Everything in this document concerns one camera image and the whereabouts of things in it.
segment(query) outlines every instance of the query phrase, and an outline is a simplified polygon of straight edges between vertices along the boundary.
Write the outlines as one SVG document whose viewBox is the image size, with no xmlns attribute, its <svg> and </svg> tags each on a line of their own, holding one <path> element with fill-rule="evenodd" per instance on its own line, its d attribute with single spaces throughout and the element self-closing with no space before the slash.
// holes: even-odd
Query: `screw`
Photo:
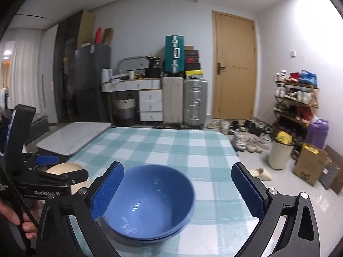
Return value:
<svg viewBox="0 0 343 257">
<path fill-rule="evenodd" d="M 308 194 L 306 192 L 301 192 L 301 197 L 303 197 L 304 199 L 307 199 Z"/>
<path fill-rule="evenodd" d="M 269 189 L 268 189 L 268 192 L 269 192 L 270 194 L 272 194 L 272 195 L 277 194 L 276 188 L 273 188 L 273 187 L 269 188 Z"/>
<path fill-rule="evenodd" d="M 54 197 L 55 197 L 55 193 L 50 192 L 50 193 L 48 194 L 48 199 L 53 199 Z"/>
<path fill-rule="evenodd" d="M 81 195 L 83 195 L 83 194 L 86 194 L 87 191 L 88 191 L 88 188 L 82 187 L 82 188 L 80 188 L 80 189 L 78 190 L 78 193 L 81 194 Z"/>
</svg>

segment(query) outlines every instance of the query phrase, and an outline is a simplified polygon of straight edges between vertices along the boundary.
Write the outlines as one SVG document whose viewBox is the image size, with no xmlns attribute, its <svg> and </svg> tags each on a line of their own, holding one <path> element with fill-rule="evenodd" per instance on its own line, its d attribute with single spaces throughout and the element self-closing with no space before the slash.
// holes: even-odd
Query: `purple package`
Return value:
<svg viewBox="0 0 343 257">
<path fill-rule="evenodd" d="M 329 132 L 329 121 L 314 118 L 308 128 L 306 143 L 312 144 L 319 149 L 324 148 L 326 136 Z"/>
</svg>

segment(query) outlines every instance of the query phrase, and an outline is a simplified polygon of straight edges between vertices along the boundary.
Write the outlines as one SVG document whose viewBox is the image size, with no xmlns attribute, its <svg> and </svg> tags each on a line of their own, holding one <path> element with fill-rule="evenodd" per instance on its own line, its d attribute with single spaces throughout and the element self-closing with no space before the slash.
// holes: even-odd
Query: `wooden door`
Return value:
<svg viewBox="0 0 343 257">
<path fill-rule="evenodd" d="M 213 117 L 253 117 L 256 46 L 253 20 L 214 12 L 215 81 Z"/>
</svg>

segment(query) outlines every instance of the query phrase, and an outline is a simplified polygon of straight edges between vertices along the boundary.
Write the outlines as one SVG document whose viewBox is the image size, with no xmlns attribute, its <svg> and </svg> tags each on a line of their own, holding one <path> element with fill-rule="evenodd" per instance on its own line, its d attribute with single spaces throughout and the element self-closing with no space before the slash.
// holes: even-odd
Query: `human hand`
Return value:
<svg viewBox="0 0 343 257">
<path fill-rule="evenodd" d="M 30 212 L 32 213 L 33 217 L 38 220 L 38 210 L 37 210 L 37 205 L 38 201 L 34 202 L 35 208 L 32 209 Z M 6 219 L 8 219 L 10 222 L 12 222 L 14 225 L 19 226 L 20 225 L 20 219 L 17 216 L 17 214 L 14 212 L 14 210 L 8 206 L 5 202 L 1 201 L 0 198 L 0 214 L 2 214 Z M 37 229 L 29 219 L 26 213 L 23 213 L 23 219 L 24 222 L 22 224 L 22 228 L 25 232 L 25 236 L 28 239 L 33 239 L 34 237 L 37 236 Z"/>
</svg>

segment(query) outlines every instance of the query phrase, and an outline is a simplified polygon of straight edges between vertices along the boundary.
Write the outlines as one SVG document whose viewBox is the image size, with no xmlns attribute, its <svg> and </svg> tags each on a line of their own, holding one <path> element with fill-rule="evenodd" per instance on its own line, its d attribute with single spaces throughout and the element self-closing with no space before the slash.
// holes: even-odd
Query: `drawer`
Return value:
<svg viewBox="0 0 343 257">
<path fill-rule="evenodd" d="M 140 101 L 140 112 L 160 112 L 162 111 L 162 101 Z"/>
<path fill-rule="evenodd" d="M 139 101 L 162 100 L 162 90 L 139 91 Z"/>
<path fill-rule="evenodd" d="M 152 89 L 159 89 L 161 87 L 160 80 L 154 79 L 152 80 Z"/>
<path fill-rule="evenodd" d="M 127 90 L 151 89 L 152 86 L 150 79 L 126 81 L 126 84 Z"/>
<path fill-rule="evenodd" d="M 115 83 L 105 83 L 102 84 L 102 92 L 119 92 L 119 91 L 125 91 L 127 90 L 126 86 L 127 81 L 119 81 Z"/>
<path fill-rule="evenodd" d="M 141 122 L 163 121 L 162 112 L 140 112 Z"/>
</svg>

